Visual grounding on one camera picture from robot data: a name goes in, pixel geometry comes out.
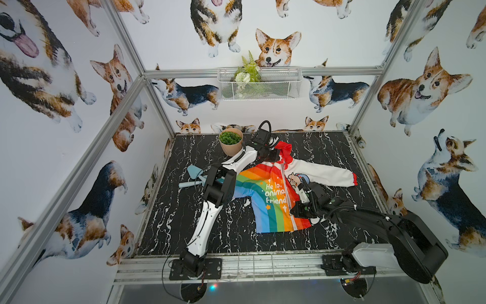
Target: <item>dog ear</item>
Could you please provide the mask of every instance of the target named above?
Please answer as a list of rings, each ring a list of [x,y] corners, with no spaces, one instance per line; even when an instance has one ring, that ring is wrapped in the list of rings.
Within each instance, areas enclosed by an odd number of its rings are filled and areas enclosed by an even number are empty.
[[[260,50],[263,50],[263,45],[267,42],[270,37],[261,31],[261,29],[257,29],[255,36],[257,37],[258,47]]]
[[[427,63],[425,64],[424,74],[427,70],[440,66],[440,58],[439,58],[439,48],[435,47],[435,49],[430,53],[429,59],[427,59]]]
[[[459,163],[455,165],[455,167],[469,172],[478,171],[478,167],[473,163],[472,159],[466,154],[461,155],[461,157],[459,158]]]
[[[295,32],[292,35],[285,38],[284,40],[289,43],[289,48],[293,50],[295,49],[297,44],[299,44],[301,38],[302,38],[302,34],[300,32]]]
[[[403,191],[401,190],[401,188],[395,192],[395,195],[393,197],[399,200],[403,200]]]
[[[469,74],[451,75],[452,83],[449,85],[447,95],[457,93],[467,88],[472,82],[472,76]]]
[[[114,266],[119,262],[120,262],[120,254],[119,254],[119,250],[117,249],[117,251],[115,251],[115,253],[112,254],[110,258],[106,261],[106,264],[108,266]]]
[[[122,224],[122,225],[120,226],[120,234],[121,234],[121,238],[123,238],[123,236],[124,236],[124,235],[125,235],[127,232],[129,232],[128,228],[127,228],[125,225],[123,225],[123,224]]]
[[[464,148],[466,148],[468,145],[472,144],[475,141],[476,141],[475,139],[469,139],[469,140],[463,141],[462,143],[464,144]]]
[[[124,64],[122,49],[118,44],[115,44],[113,58],[116,58],[119,62],[121,62],[121,64]]]
[[[105,63],[103,62],[98,62],[94,60],[89,61],[91,63],[91,66],[94,68],[96,73],[98,73],[99,76],[103,77],[104,80],[108,81],[106,78],[106,70],[105,70]]]

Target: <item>white sleeve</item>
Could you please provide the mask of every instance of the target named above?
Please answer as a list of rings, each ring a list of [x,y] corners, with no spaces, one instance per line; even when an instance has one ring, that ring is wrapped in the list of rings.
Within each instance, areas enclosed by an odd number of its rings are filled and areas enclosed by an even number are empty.
[[[327,186],[350,187],[357,186],[356,174],[343,168],[311,163],[294,159],[285,170],[285,175],[306,175],[310,181]]]

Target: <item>table surface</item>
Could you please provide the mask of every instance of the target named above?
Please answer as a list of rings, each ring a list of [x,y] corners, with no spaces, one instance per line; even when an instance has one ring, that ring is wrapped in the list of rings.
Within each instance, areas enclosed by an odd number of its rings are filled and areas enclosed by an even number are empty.
[[[293,157],[314,163],[346,168],[358,177],[358,186],[330,187],[333,194],[347,197],[364,207],[377,203],[343,132],[280,133],[292,144]],[[217,135],[176,136],[156,201],[137,256],[180,254],[189,242],[202,205],[201,185],[179,189],[190,181],[186,168],[219,163],[223,153]],[[344,249],[355,241],[377,242],[377,236],[343,224],[325,221],[295,232],[256,233],[250,198],[239,198],[223,207],[209,237],[209,253]]]

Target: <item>corgi wallpaper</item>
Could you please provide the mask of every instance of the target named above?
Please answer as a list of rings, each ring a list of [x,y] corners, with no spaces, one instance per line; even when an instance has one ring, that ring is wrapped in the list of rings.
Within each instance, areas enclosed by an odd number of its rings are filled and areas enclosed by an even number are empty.
[[[482,302],[485,2],[431,0],[422,15],[359,125],[362,154],[390,212],[416,213],[447,248],[436,275],[445,302]]]

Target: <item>corgi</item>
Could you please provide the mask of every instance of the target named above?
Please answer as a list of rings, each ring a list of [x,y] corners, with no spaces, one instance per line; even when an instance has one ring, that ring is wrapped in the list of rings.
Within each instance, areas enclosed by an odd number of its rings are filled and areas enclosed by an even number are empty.
[[[405,216],[408,214],[407,208],[403,205],[403,191],[402,189],[398,189],[395,192],[395,195],[393,197],[389,197],[388,193],[385,191],[385,188],[383,188],[382,181],[380,180],[380,177],[375,171],[375,168],[373,168],[372,165],[368,164],[369,171],[371,171],[371,176],[374,179],[373,185],[375,185],[378,190],[381,192],[383,195],[383,198],[385,199],[386,205],[388,207],[388,210],[390,211],[391,214],[393,215],[400,215],[400,216]]]
[[[308,131],[320,132],[320,131],[324,131],[328,119],[329,119],[329,115],[318,121],[312,120],[310,117],[306,117],[305,118],[306,126],[303,129],[297,129],[297,130],[280,129],[280,130],[275,130],[273,132],[308,132]]]
[[[341,131],[348,131],[349,132],[349,128],[351,128],[351,125],[343,124],[343,123],[337,123],[336,124],[336,128],[338,130],[341,130]],[[361,134],[360,134],[360,130],[359,129],[356,129],[356,133],[354,135],[354,140],[358,144],[358,147],[360,147],[361,149],[366,148],[366,142],[363,139],[363,137],[361,137]]]
[[[450,248],[486,257],[486,218],[474,206],[459,185],[462,171],[474,172],[478,167],[465,149],[476,140],[462,141],[446,135],[441,129],[434,136],[434,154],[422,165],[413,200],[426,200],[459,230],[456,243],[446,240]]]
[[[274,39],[257,29],[256,37],[261,50],[255,60],[259,67],[288,67],[292,60],[292,50],[299,44],[302,34],[295,32],[285,39]]]
[[[90,5],[96,8],[102,7],[101,0],[67,0],[75,15],[83,22],[86,28],[96,37],[100,32],[96,29],[96,24],[91,20]],[[129,12],[141,24],[149,22],[149,17],[142,11],[143,0],[113,0],[119,12]]]
[[[316,68],[325,67],[327,61],[326,59],[323,64],[316,66]],[[369,85],[364,82],[336,83],[332,76],[304,77],[311,82],[309,98],[312,103],[316,104],[314,107],[314,109],[317,109],[316,113],[320,113],[327,105],[333,105],[348,99],[352,100],[349,108],[353,108],[365,98],[365,92],[369,88]]]
[[[120,225],[120,246],[117,251],[106,261],[108,266],[120,264],[121,259],[130,258],[135,252],[135,236],[125,225]]]
[[[24,231],[24,234],[22,235],[22,238],[20,239],[20,242],[18,243],[18,246],[17,246],[17,248],[19,248],[20,245],[22,245],[22,243],[25,241],[25,239],[29,235],[30,231],[34,228],[34,223],[29,222],[29,221],[25,220],[24,218],[22,218],[20,216],[17,217],[17,219],[20,221],[20,225],[22,226],[22,231]]]
[[[122,102],[128,88],[132,84],[132,77],[124,65],[122,50],[118,44],[115,44],[113,59],[107,63],[94,60],[91,60],[90,62],[96,73],[98,73],[98,75],[106,80],[111,86],[111,91],[113,92],[110,108],[111,115]],[[113,135],[113,142],[121,152],[125,152],[133,141],[135,127],[143,129],[145,123],[140,119],[142,118],[142,111],[146,110],[147,105],[143,105],[141,99],[137,98],[125,115],[125,118],[115,132],[115,135]]]
[[[176,120],[175,123],[179,126],[179,128],[181,128],[179,134],[201,134],[199,118],[194,119],[190,124],[186,124],[178,120]]]
[[[214,104],[213,110],[219,105],[219,89],[212,85],[197,87],[183,87],[175,82],[175,79],[151,79],[150,82],[160,92],[165,102],[182,112],[182,116],[187,116],[187,110],[206,101]]]
[[[468,49],[475,49],[476,48],[476,41],[483,41],[483,36],[486,33],[486,6],[483,8],[481,13],[476,20],[476,24],[471,30],[471,34],[469,34],[468,40],[466,41],[466,45]]]
[[[280,17],[285,18],[288,16],[287,11],[289,10],[290,0],[276,0],[277,13]],[[353,0],[314,0],[314,2],[319,3],[322,6],[334,6],[337,9],[337,16],[339,19],[346,18],[351,10],[349,8],[349,3]]]
[[[451,75],[440,64],[439,49],[430,53],[423,75],[416,80],[395,79],[378,92],[383,109],[392,113],[390,125],[405,125],[405,134],[432,113],[448,95],[464,90],[472,81],[469,74]]]
[[[83,121],[74,104],[96,102],[81,84],[71,57],[29,1],[0,1],[0,78],[10,92],[56,124],[65,118],[73,131]]]
[[[192,0],[191,19],[203,44],[209,45],[210,58],[218,55],[223,42],[228,43],[230,51],[241,51],[236,35],[242,20],[242,0]]]
[[[106,226],[114,191],[118,187],[123,187],[126,194],[128,187],[123,170],[117,162],[110,161],[100,170],[81,206],[69,211],[61,219],[34,266],[51,256],[65,259],[81,258],[90,253],[96,245],[101,248],[103,241],[109,245],[111,235]]]
[[[211,125],[211,129],[215,133],[221,133],[223,130],[226,130],[228,128],[235,128],[240,130],[242,133],[255,133],[257,128],[255,128],[254,125],[222,125],[222,124],[213,124]]]
[[[135,209],[136,215],[144,213],[145,210],[147,209],[150,197],[154,193],[155,183],[157,182],[157,178],[158,178],[158,166],[157,164],[155,164],[154,169],[152,171],[152,175],[150,175],[150,179],[145,185],[145,190],[143,191],[143,196],[142,199],[140,200],[140,205]]]
[[[425,8],[420,13],[419,25],[413,27],[411,33],[408,35],[408,40],[405,43],[407,48],[403,53],[405,61],[412,60],[412,51],[417,44],[437,25],[442,15],[446,11],[452,0],[427,0]],[[403,20],[408,13],[412,1],[400,0],[392,13],[386,26],[385,41],[390,41],[383,54],[386,55],[391,48],[397,33],[403,24]]]

